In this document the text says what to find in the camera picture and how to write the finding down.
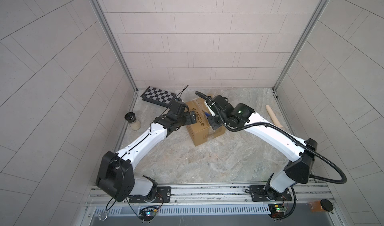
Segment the brown cardboard express box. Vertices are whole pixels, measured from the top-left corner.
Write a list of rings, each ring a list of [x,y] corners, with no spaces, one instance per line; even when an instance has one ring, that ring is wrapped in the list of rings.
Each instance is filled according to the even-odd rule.
[[[187,126],[187,130],[195,147],[225,134],[225,128],[220,127],[218,130],[213,130],[210,126],[208,117],[206,116],[206,113],[210,115],[210,112],[202,98],[188,101],[187,106],[190,111],[195,112],[197,120],[195,124]]]

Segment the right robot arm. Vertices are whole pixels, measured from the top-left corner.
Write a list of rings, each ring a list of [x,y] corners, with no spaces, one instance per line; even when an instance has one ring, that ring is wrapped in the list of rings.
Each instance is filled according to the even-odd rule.
[[[220,95],[208,97],[205,105],[211,115],[208,117],[213,129],[224,126],[231,132],[245,131],[264,140],[288,160],[288,164],[277,174],[272,174],[264,186],[265,195],[277,201],[291,186],[309,181],[315,155],[300,147],[306,146],[303,139],[296,138],[265,120],[253,108],[239,103],[233,107]]]

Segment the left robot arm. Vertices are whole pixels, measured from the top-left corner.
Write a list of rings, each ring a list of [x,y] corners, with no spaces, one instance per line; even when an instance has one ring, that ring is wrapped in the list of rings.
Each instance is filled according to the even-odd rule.
[[[101,160],[96,186],[117,202],[126,198],[153,201],[158,184],[147,176],[135,176],[138,163],[150,150],[182,126],[193,125],[197,117],[182,101],[171,104],[166,114],[154,119],[149,128],[135,141],[116,153],[104,154]]]

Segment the black white chessboard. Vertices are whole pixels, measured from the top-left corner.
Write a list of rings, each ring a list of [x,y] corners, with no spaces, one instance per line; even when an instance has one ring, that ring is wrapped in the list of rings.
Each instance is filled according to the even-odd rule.
[[[167,90],[149,86],[141,95],[143,101],[169,108],[176,94]]]

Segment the glass jar black lid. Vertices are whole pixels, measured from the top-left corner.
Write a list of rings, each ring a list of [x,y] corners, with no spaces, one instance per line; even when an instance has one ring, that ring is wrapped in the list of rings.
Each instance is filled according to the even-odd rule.
[[[128,112],[125,114],[125,120],[128,122],[133,131],[138,131],[141,128],[141,123],[137,119],[134,112]]]

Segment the wooden rolling pin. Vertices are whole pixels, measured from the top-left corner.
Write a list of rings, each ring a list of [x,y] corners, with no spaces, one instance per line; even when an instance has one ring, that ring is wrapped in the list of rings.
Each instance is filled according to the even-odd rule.
[[[278,118],[277,118],[277,116],[275,115],[274,111],[272,110],[272,108],[271,108],[269,105],[266,105],[266,110],[267,110],[267,112],[268,112],[268,114],[269,114],[271,120],[273,121],[273,124],[274,124],[276,127],[280,128],[280,129],[282,129],[282,130],[284,130],[284,129],[285,129],[284,126],[280,123],[280,121],[278,120]]]

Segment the left green circuit board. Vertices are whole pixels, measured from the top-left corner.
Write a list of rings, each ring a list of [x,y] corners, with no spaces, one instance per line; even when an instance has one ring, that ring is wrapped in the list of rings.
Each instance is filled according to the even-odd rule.
[[[155,218],[158,212],[159,212],[158,207],[154,207],[154,206],[146,207],[146,208],[140,209],[139,218],[143,222],[150,222]]]

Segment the green circuit board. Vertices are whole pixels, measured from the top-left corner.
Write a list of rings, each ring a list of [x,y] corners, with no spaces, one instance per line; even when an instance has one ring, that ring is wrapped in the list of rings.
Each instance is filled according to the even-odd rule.
[[[154,206],[146,207],[146,208],[140,209],[139,218],[143,222],[150,222],[155,218],[158,212],[159,212],[158,207],[154,207]]]
[[[287,212],[287,208],[283,204],[269,204],[268,207],[270,210],[269,216],[273,219],[282,218]]]

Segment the right green circuit board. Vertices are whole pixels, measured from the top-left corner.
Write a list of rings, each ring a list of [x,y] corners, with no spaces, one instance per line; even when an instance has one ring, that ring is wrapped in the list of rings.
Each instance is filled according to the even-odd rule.
[[[282,218],[287,212],[287,208],[283,204],[269,204],[268,207],[270,210],[269,216],[273,219]]]

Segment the brown jar black lid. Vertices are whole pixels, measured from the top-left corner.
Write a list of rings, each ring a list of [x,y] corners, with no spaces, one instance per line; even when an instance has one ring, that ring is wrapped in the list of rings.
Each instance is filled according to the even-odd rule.
[[[309,202],[309,208],[312,213],[331,212],[334,210],[334,205],[327,199]]]

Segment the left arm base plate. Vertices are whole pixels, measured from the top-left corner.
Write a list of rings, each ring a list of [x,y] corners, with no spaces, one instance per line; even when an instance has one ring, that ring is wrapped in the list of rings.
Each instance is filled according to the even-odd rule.
[[[171,187],[155,187],[150,190],[149,194],[146,196],[142,195],[132,195],[129,196],[129,203],[169,203],[171,197]]]

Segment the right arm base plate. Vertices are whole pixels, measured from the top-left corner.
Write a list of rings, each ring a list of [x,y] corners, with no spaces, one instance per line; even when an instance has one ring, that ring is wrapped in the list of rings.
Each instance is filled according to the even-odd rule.
[[[265,189],[265,185],[252,185],[245,189],[245,193],[251,195],[253,202],[282,202],[292,201],[293,197],[289,189],[279,193],[273,189]]]

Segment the aluminium front rail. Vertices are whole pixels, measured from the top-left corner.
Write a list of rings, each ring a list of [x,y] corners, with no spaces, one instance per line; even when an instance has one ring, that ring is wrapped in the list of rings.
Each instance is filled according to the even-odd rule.
[[[330,200],[334,210],[329,212],[332,224],[345,226],[344,219],[329,186],[325,182],[309,180],[307,184],[296,184],[286,189],[278,201],[264,195],[264,182],[168,184],[158,185],[158,193],[164,200],[159,216],[207,216],[207,215],[267,215],[270,206],[296,201],[310,203],[321,199]],[[98,214],[112,216],[135,216],[132,208],[139,211],[149,206],[158,206],[159,199],[152,202],[129,199],[116,203],[107,193],[96,186],[90,188],[83,204],[83,219],[78,225],[89,225]]]

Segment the left corner aluminium post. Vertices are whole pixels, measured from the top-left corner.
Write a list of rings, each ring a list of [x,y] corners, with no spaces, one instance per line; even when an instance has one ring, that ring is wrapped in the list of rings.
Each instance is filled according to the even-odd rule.
[[[109,24],[108,24],[107,18],[106,18],[105,14],[102,10],[102,7],[101,7],[99,1],[98,0],[89,0],[89,1],[90,1],[90,4],[91,4],[95,14],[96,14],[96,17],[99,20],[101,28],[102,28],[103,32],[105,33],[115,56],[117,57],[117,60],[119,61],[120,65],[122,66],[123,71],[125,72],[126,76],[128,77],[129,82],[130,82],[131,86],[133,87],[134,92],[137,94],[139,91],[138,87],[136,86],[134,79],[133,79],[133,77],[129,71],[127,63],[123,57],[122,52],[120,51],[120,48],[119,48],[118,43],[116,41],[116,38],[115,38],[115,36],[114,36],[114,34],[113,34]]]

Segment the corner aluminium post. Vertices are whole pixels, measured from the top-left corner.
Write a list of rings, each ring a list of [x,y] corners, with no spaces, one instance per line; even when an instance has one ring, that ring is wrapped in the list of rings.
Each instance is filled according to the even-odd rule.
[[[291,53],[289,59],[286,62],[285,67],[282,70],[282,73],[280,74],[279,78],[277,79],[275,85],[273,86],[272,90],[274,94],[277,94],[277,90],[281,86],[284,78],[288,74],[290,68],[292,67],[293,63],[295,62],[297,56],[299,55],[300,51],[302,50],[304,44],[307,42],[311,32],[313,31],[316,23],[319,21],[321,15],[323,14],[324,10],[326,9],[327,5],[329,4],[330,0],[320,0],[317,4],[313,14],[311,15],[311,18],[309,19],[307,25],[304,28],[303,33],[301,34],[297,44],[295,45],[295,48],[293,52]]]
[[[120,48],[119,48],[118,43],[116,41],[116,38],[115,38],[115,36],[114,36],[114,34],[113,34],[109,24],[108,24],[107,18],[106,18],[105,14],[102,10],[102,7],[101,7],[99,1],[98,0],[89,0],[89,1],[90,1],[90,4],[91,4],[95,14],[96,14],[96,17],[99,20],[101,28],[102,28],[103,32],[105,33],[115,56],[117,57],[117,60],[119,61],[120,65],[122,66],[123,71],[125,72],[126,76],[128,77],[129,82],[130,82],[131,86],[133,87],[134,92],[137,94],[139,91],[138,87],[136,86],[134,79],[133,79],[133,77],[129,71],[127,63],[123,57],[122,52],[120,51]]]

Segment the right corner aluminium post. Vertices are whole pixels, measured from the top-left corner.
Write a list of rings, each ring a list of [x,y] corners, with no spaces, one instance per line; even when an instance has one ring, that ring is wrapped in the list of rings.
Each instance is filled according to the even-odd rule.
[[[295,48],[293,52],[291,53],[289,59],[286,62],[285,67],[282,70],[282,73],[280,74],[279,78],[277,79],[275,85],[273,86],[272,90],[274,94],[277,94],[277,90],[281,86],[284,78],[288,74],[290,68],[292,67],[293,63],[295,62],[297,56],[299,55],[300,51],[302,50],[304,44],[307,42],[311,32],[313,31],[316,23],[319,21],[321,15],[323,14],[324,10],[326,9],[327,5],[329,4],[330,0],[320,0],[317,4],[313,14],[311,15],[311,18],[309,19],[307,25],[304,28],[303,33],[301,34],[297,44],[295,45]]]

